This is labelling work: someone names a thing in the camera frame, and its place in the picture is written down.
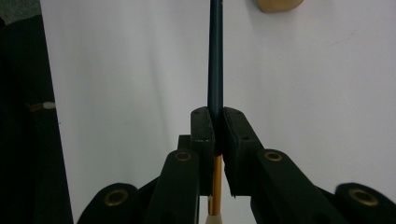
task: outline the dark blue rod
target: dark blue rod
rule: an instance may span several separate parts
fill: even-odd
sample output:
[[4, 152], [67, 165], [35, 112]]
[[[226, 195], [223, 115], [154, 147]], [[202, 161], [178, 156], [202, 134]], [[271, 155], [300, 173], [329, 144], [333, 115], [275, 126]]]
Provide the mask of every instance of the dark blue rod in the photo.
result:
[[217, 142], [220, 142], [220, 123], [223, 109], [223, 49], [222, 0], [210, 1], [209, 72], [207, 108], [210, 112]]

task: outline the screw hole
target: screw hole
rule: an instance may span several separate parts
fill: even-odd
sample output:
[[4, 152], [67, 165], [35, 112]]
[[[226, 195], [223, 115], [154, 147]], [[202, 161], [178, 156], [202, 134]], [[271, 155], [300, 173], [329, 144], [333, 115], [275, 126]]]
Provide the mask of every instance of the screw hole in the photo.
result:
[[358, 203], [367, 206], [376, 206], [379, 204], [378, 199], [373, 194], [363, 189], [350, 189], [349, 196]]
[[264, 154], [264, 156], [268, 161], [281, 161], [282, 160], [282, 156], [276, 152], [266, 152]]
[[178, 152], [175, 155], [175, 157], [178, 161], [189, 161], [189, 160], [191, 160], [192, 155], [188, 152], [181, 151], [181, 152]]
[[109, 207], [117, 206], [128, 199], [128, 191], [125, 189], [113, 189], [105, 196], [105, 204]]

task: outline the white backdrop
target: white backdrop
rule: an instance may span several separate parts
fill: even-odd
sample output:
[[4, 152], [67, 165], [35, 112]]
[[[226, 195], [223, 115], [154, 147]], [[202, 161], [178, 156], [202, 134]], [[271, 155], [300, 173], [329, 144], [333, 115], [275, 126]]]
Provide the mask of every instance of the white backdrop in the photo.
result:
[[[103, 187], [155, 178], [190, 132], [206, 105], [209, 0], [41, 5], [77, 222]], [[395, 202], [395, 11], [394, 0], [305, 0], [279, 14], [224, 1], [224, 104], [319, 187], [358, 182]], [[254, 223], [224, 184], [224, 223]]]

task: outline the cotton tip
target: cotton tip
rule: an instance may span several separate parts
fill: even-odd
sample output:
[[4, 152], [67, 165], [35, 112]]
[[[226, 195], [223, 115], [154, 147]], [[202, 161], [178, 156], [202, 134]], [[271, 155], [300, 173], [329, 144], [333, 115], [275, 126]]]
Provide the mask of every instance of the cotton tip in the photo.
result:
[[215, 216], [207, 215], [206, 224], [222, 224], [221, 213]]

